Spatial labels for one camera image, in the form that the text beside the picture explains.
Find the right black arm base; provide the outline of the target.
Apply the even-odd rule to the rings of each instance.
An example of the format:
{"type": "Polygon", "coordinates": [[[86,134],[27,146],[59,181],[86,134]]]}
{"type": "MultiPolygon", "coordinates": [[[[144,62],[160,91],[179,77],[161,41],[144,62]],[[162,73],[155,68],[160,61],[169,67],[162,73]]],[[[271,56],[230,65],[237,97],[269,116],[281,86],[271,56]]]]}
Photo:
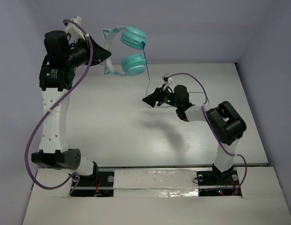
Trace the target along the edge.
{"type": "Polygon", "coordinates": [[[242,196],[237,171],[222,180],[213,177],[213,171],[198,171],[192,182],[198,185],[199,196],[242,196]]]}

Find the teal cat-ear headphones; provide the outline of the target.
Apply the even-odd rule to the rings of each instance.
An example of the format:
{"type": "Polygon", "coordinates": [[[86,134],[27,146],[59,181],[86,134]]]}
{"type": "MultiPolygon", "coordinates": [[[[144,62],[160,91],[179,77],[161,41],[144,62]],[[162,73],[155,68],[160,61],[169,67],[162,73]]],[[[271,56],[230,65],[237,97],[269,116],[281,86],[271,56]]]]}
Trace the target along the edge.
{"type": "Polygon", "coordinates": [[[105,60],[104,75],[136,76],[146,70],[146,34],[132,26],[103,29],[104,49],[112,54],[105,60]]]}

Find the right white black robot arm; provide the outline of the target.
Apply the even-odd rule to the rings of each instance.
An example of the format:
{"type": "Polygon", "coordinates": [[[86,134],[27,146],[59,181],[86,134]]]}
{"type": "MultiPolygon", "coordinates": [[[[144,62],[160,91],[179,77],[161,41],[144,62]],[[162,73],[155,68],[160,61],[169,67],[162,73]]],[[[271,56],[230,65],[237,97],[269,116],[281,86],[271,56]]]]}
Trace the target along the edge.
{"type": "Polygon", "coordinates": [[[206,122],[218,142],[217,155],[213,163],[212,179],[223,184],[233,170],[233,158],[239,139],[246,131],[246,123],[228,101],[215,108],[206,108],[190,102],[189,92],[183,85],[174,89],[158,87],[154,93],[144,97],[143,102],[151,107],[167,104],[176,108],[178,118],[185,122],[206,122]]]}

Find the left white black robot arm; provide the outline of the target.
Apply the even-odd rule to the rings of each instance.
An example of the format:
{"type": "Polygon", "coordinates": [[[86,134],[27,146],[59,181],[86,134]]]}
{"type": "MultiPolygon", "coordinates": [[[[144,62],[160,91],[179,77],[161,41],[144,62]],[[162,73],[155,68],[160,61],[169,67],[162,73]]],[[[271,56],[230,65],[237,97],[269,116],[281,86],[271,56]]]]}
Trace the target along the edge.
{"type": "Polygon", "coordinates": [[[82,157],[79,149],[70,149],[67,143],[67,109],[75,71],[81,65],[98,65],[111,56],[111,52],[100,47],[90,36],[69,43],[71,35],[62,30],[45,34],[46,56],[39,74],[39,86],[43,98],[44,116],[41,142],[31,161],[41,167],[70,169],[83,175],[83,179],[94,185],[100,174],[94,162],[82,157]]]}

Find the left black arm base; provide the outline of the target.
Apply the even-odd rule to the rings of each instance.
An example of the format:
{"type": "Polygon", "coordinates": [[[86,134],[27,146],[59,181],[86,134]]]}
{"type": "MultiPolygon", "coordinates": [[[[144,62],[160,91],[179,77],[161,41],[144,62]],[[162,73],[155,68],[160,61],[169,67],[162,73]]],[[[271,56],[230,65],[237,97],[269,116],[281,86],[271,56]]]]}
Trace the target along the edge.
{"type": "Polygon", "coordinates": [[[73,179],[70,188],[72,197],[113,197],[114,196],[114,171],[99,171],[98,177],[80,176],[73,179]]]}

